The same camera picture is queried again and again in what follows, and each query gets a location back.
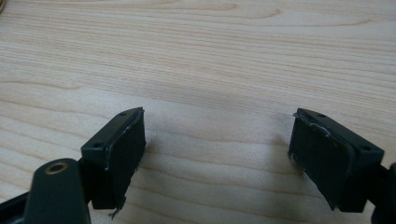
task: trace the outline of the black plastic part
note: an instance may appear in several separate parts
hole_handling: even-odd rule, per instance
[[[125,193],[146,147],[142,107],[119,113],[82,148],[78,162],[86,202],[94,209],[125,204]]]
[[[51,161],[35,171],[23,223],[91,223],[76,161]]]
[[[19,224],[23,222],[23,213],[29,192],[0,204],[0,223]]]
[[[372,223],[394,224],[396,223],[396,163],[393,163],[390,169],[380,177],[380,181],[375,181],[375,183],[377,185],[374,188],[378,189],[375,194],[377,200],[375,202],[370,200],[376,205],[372,216]]]
[[[300,108],[295,117],[291,158],[315,182],[331,209],[362,212],[384,150],[317,112]]]

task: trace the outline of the metal rivet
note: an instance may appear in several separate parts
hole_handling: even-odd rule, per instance
[[[47,167],[46,169],[46,174],[47,175],[56,175],[59,174],[60,172],[64,171],[65,169],[67,169],[67,163],[60,161],[60,162],[56,162],[53,163],[52,165],[50,165],[49,167]]]

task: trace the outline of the light wood surface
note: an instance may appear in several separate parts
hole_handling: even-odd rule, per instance
[[[0,14],[0,202],[143,106],[127,204],[93,223],[370,223],[332,212],[288,158],[298,107],[396,161],[393,0],[8,0]]]

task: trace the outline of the black plastic housing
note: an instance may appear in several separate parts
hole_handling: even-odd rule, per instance
[[[295,118],[291,158],[315,182],[331,209],[362,212],[384,150],[317,112],[300,108]]]
[[[94,209],[120,210],[146,147],[142,107],[119,113],[81,148],[86,200]]]

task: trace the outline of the wood grain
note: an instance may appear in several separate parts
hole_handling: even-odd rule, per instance
[[[396,161],[391,0],[9,0],[0,14],[0,202],[143,106],[148,148],[115,220],[370,223],[288,156],[298,107]]]

